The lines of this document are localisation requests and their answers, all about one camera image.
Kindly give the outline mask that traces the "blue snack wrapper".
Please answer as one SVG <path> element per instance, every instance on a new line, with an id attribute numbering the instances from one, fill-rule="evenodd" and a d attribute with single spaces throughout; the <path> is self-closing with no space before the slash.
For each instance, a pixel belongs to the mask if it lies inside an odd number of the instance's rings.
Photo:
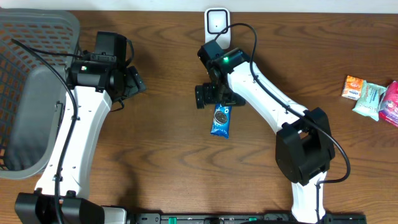
<path id="1" fill-rule="evenodd" d="M 229 138 L 229 124 L 231 119 L 231 106 L 222 106 L 217 104 L 213 115 L 213 123 L 211 134 L 214 136 L 221 136 L 226 139 Z"/>

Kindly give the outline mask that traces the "orange Kleenex tissue pack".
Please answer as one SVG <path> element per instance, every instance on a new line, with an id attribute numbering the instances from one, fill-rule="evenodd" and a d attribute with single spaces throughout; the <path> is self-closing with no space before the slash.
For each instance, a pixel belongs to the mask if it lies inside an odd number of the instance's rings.
<path id="1" fill-rule="evenodd" d="M 364 80 L 352 76 L 347 76 L 343 85 L 342 97 L 358 100 L 361 96 Z"/>

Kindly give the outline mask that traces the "teal wet wipes pack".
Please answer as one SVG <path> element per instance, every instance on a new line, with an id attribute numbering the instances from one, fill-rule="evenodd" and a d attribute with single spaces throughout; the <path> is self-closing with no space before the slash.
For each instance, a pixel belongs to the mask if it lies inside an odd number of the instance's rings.
<path id="1" fill-rule="evenodd" d="M 357 100 L 353 111 L 379 121 L 379 104 L 386 87 L 364 81 L 360 98 Z"/>

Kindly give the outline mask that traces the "purple Carefree pad pack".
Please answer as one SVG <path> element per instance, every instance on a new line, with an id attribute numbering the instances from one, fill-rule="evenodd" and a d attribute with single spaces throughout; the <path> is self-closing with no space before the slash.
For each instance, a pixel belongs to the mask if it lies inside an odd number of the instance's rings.
<path id="1" fill-rule="evenodd" d="M 397 127 L 397 82 L 393 81 L 383 94 L 379 105 L 379 117 Z"/>

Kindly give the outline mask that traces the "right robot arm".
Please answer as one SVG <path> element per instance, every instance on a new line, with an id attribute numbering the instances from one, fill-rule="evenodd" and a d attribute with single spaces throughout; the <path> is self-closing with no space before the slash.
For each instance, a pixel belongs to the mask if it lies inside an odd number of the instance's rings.
<path id="1" fill-rule="evenodd" d="M 308 110 L 273 85 L 240 49 L 202 47 L 198 58 L 210 82 L 195 88 L 197 108 L 216 105 L 217 130 L 226 129 L 234 106 L 249 103 L 276 135 L 275 160 L 292 184 L 293 217 L 302 223 L 318 223 L 325 215 L 323 182 L 335 157 L 328 116 Z"/>

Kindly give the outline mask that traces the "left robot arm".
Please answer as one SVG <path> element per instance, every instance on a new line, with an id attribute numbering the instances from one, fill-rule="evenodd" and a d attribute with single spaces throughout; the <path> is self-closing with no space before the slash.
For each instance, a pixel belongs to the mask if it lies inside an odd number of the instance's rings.
<path id="1" fill-rule="evenodd" d="M 70 76 L 75 85 L 66 96 L 58 129 L 48 128 L 50 114 L 28 100 L 9 145 L 9 163 L 17 170 L 42 171 L 34 192 L 20 193 L 15 211 L 22 223 L 129 223 L 122 207 L 100 206 L 88 200 L 90 172 L 100 129 L 116 98 L 113 87 L 100 90 L 95 82 L 104 73 L 97 62 L 77 62 Z"/>

